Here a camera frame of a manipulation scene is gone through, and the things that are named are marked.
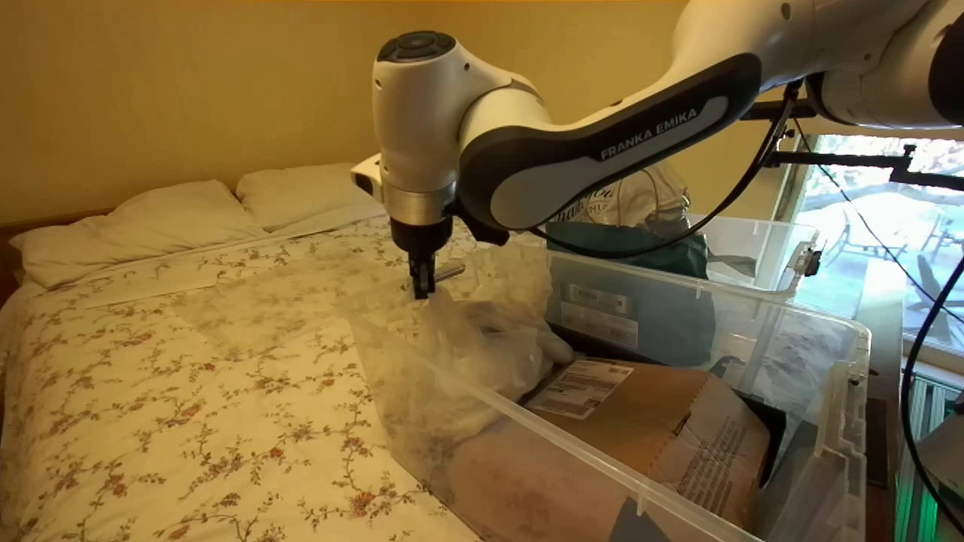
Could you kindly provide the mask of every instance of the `mattress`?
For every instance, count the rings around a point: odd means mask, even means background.
[[[25,284],[0,540],[475,540],[386,449],[345,326],[380,276],[373,216]]]

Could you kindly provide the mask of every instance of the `white pillow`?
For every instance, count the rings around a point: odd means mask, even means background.
[[[310,235],[383,215],[380,202],[352,183],[352,164],[250,173],[235,194],[275,235]]]
[[[31,230],[12,239],[31,279],[59,287],[97,269],[186,247],[264,239],[220,181],[137,194],[105,216]]]

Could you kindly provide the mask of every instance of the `black cable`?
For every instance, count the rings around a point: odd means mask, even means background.
[[[917,449],[915,449],[911,427],[908,427],[908,390],[911,390],[911,367],[915,367],[915,358],[917,358],[917,353],[922,353],[922,348],[924,348],[924,339],[927,339],[935,318],[941,317],[941,307],[946,305],[946,297],[948,297],[951,289],[959,287],[962,273],[964,273],[964,260],[959,263],[959,269],[951,270],[951,276],[944,284],[941,295],[935,297],[935,305],[930,305],[930,311],[927,311],[924,326],[915,330],[911,348],[908,348],[907,363],[903,363],[903,382],[901,382],[901,431],[903,431],[903,444],[907,444],[911,471],[915,471],[915,476],[924,481],[924,489],[930,490],[941,514],[944,514],[946,520],[951,520],[959,534],[964,534],[964,520],[954,514],[954,510],[946,503],[946,498],[941,494],[941,489],[930,481],[927,468],[924,468],[924,462],[922,462],[922,456],[917,456]]]
[[[813,153],[813,146],[800,127],[799,117],[793,117],[795,134],[804,143],[804,151]],[[857,211],[857,206],[851,202],[851,196],[842,190],[842,183],[836,181],[836,176],[832,176],[821,164],[815,164],[815,173],[839,194],[839,198],[855,211],[855,216],[862,221],[862,225],[868,230],[868,235],[877,241],[877,247],[882,247],[882,253],[901,269],[901,273],[908,279],[908,287],[924,295],[935,305],[935,295],[903,269],[901,255],[872,231],[870,221]]]
[[[651,244],[651,247],[631,247],[631,250],[594,250],[594,247],[579,247],[579,244],[560,241],[560,239],[549,235],[544,230],[531,230],[531,231],[533,231],[535,239],[555,244],[555,247],[564,247],[564,250],[569,250],[569,253],[591,255],[591,260],[635,260],[635,255],[648,255],[648,253],[657,253],[657,250],[666,250],[666,247],[670,247],[670,244],[677,244],[677,241],[692,239],[700,230],[704,230],[710,221],[716,221],[739,196],[743,196],[743,190],[749,188],[749,181],[759,176],[759,170],[766,166],[766,158],[768,158],[768,153],[778,149],[778,143],[782,140],[786,117],[793,115],[799,88],[800,88],[800,82],[793,82],[793,84],[782,88],[780,115],[771,121],[768,134],[761,136],[753,164],[748,166],[748,173],[742,176],[742,181],[726,194],[726,198],[724,198],[710,215],[704,215],[702,221],[696,221],[696,225],[690,225],[686,231],[677,231],[677,235],[663,239],[663,241],[657,241],[657,244]]]

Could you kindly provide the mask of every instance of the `white robotic arm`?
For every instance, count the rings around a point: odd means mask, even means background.
[[[402,32],[373,67],[380,153],[356,176],[386,206],[423,297],[453,215],[505,241],[735,124],[778,84],[813,80],[836,121],[962,124],[962,12],[964,0],[690,0],[666,76],[574,124],[555,124],[524,80],[453,36]]]

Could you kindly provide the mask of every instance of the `wall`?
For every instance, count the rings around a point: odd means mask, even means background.
[[[436,28],[524,73],[556,121],[668,59],[682,0],[0,0],[0,225],[109,209],[143,188],[373,151],[366,73]],[[670,160],[696,209],[742,176],[759,127]],[[771,181],[735,215],[768,215]]]

